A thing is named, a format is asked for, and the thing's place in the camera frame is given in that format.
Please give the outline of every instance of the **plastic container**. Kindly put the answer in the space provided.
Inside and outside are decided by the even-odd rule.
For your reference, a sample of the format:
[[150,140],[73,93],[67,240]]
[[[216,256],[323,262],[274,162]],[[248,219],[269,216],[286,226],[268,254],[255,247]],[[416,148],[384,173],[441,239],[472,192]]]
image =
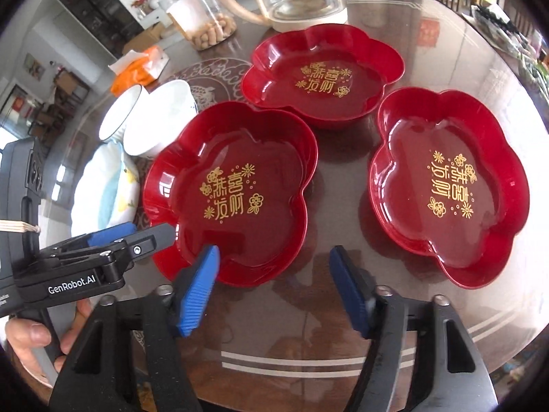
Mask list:
[[159,4],[199,51],[224,41],[237,29],[233,16],[217,0],[160,0]]

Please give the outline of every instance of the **white bowl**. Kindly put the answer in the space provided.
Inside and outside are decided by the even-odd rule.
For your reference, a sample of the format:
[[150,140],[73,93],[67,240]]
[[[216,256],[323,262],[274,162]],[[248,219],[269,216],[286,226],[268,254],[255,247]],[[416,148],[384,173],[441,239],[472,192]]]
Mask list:
[[141,85],[134,85],[124,91],[106,112],[100,127],[100,140],[122,142],[130,115],[140,111],[148,98],[149,93]]
[[197,113],[187,82],[165,83],[150,93],[146,107],[128,120],[124,150],[134,157],[156,157],[177,139]]

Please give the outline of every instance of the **red plate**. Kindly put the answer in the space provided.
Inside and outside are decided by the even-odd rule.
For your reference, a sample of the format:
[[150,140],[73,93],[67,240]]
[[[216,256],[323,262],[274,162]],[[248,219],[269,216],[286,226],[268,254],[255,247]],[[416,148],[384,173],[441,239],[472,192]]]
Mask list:
[[240,102],[207,108],[155,159],[143,189],[152,225],[176,228],[176,242],[155,254],[169,279],[202,246],[221,252],[218,280],[256,286],[286,269],[307,230],[303,190],[316,168],[311,129],[282,110]]
[[436,257],[456,285],[488,285],[530,207],[526,174],[496,118],[459,91],[403,88],[382,102],[377,121],[383,144],[370,200],[385,232]]
[[252,54],[242,94],[262,108],[289,108],[310,125],[343,128],[370,113],[404,74],[393,48],[347,24],[275,35]]

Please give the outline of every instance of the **gold chinese characters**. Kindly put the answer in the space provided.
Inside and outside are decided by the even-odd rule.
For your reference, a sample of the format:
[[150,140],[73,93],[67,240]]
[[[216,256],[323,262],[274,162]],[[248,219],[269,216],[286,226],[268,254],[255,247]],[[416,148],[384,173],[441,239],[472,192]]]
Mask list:
[[[471,204],[474,199],[468,185],[477,180],[477,175],[472,165],[465,164],[467,158],[461,153],[453,160],[447,161],[449,164],[445,164],[445,158],[441,152],[434,151],[433,161],[430,166],[427,166],[431,170],[431,193],[461,203],[456,204],[455,208],[450,207],[450,210],[454,215],[461,213],[462,217],[469,219],[474,214]],[[433,196],[430,197],[427,207],[438,218],[442,218],[447,213],[444,202],[438,201]]]
[[339,98],[350,93],[349,81],[352,71],[348,68],[326,69],[324,62],[313,62],[301,67],[303,78],[295,83],[295,86],[307,91],[307,93],[327,93],[333,94]]
[[[225,174],[219,167],[211,170],[206,176],[206,181],[199,187],[202,195],[206,196],[210,203],[204,209],[204,218],[223,224],[225,218],[243,214],[244,192],[248,188],[254,188],[256,181],[251,181],[254,175],[255,166],[249,163],[242,167],[235,166],[230,174]],[[249,207],[246,213],[259,214],[263,199],[259,193],[252,193],[247,199]]]

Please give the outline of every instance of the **round table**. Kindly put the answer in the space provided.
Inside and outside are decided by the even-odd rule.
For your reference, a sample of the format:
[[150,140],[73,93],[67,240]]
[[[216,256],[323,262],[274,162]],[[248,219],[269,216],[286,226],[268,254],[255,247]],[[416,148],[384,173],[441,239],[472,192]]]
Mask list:
[[[344,131],[315,130],[319,160],[306,191],[309,224],[301,252],[287,271],[257,288],[216,284],[200,327],[180,341],[192,385],[209,402],[250,412],[344,409],[369,343],[351,328],[328,271],[328,253],[338,244],[378,283],[404,297],[448,296],[490,371],[549,322],[549,136],[526,91],[472,27],[434,0],[348,0],[348,5],[350,24],[391,45],[405,60],[404,77],[389,91],[402,86],[458,89],[495,114],[528,176],[528,222],[493,283],[460,289],[432,260],[393,243],[372,212],[367,169],[379,144],[375,116]],[[258,43],[274,34],[240,21],[233,37],[201,53],[178,42],[166,49],[170,61],[152,88],[185,78],[202,108],[242,100],[239,82],[247,61]],[[80,162],[99,144],[97,129],[113,100],[104,98],[75,132],[75,138],[86,134],[90,139]],[[141,173],[149,164],[138,163]],[[137,222],[146,223],[141,208]],[[136,264],[126,280],[130,294],[140,296],[165,283],[152,260]],[[409,332],[393,409],[404,406],[413,360],[414,334]]]

